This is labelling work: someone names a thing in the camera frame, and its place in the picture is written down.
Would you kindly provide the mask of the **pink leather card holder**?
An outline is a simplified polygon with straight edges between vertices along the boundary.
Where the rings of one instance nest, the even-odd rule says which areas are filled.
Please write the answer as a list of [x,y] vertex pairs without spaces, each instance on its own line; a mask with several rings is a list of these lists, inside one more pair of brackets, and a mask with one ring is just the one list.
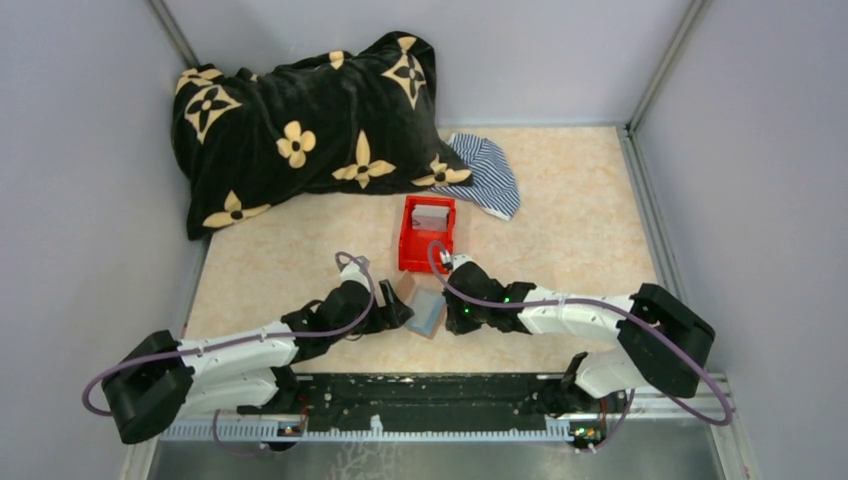
[[446,312],[443,295],[420,286],[408,271],[400,275],[395,290],[398,298],[411,310],[411,314],[406,314],[402,326],[419,336],[434,339]]

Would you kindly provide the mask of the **red plastic bin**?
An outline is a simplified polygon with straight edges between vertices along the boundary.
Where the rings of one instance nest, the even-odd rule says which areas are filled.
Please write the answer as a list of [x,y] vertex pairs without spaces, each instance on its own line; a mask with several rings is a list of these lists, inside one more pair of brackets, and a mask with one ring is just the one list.
[[[451,208],[448,230],[434,232],[415,230],[411,226],[410,215],[417,204],[445,205]],[[434,259],[438,254],[434,251],[433,242],[440,242],[448,251],[453,250],[453,233],[456,223],[455,200],[447,197],[408,195],[405,200],[398,240],[398,269],[412,273],[431,273],[428,255]]]

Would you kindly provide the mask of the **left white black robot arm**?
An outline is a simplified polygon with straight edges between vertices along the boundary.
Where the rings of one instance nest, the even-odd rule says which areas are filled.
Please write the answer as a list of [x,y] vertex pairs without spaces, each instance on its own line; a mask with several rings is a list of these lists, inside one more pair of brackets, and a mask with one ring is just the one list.
[[325,298],[265,326],[202,340],[177,340],[167,330],[148,335],[102,379],[101,389],[127,445],[216,411],[294,413],[304,392],[293,365],[326,354],[350,335],[397,329],[412,316],[389,281],[374,282],[352,262]]

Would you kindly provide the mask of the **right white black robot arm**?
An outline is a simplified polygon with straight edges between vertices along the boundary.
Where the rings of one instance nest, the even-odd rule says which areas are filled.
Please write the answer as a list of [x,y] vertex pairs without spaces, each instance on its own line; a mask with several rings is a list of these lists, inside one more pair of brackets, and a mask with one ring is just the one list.
[[643,386],[681,399],[695,396],[715,331],[664,287],[644,283],[631,295],[581,296],[532,282],[502,285],[465,254],[441,253],[435,263],[448,272],[446,326],[456,335],[489,326],[609,344],[569,364],[563,398],[572,410],[588,412],[602,397]]

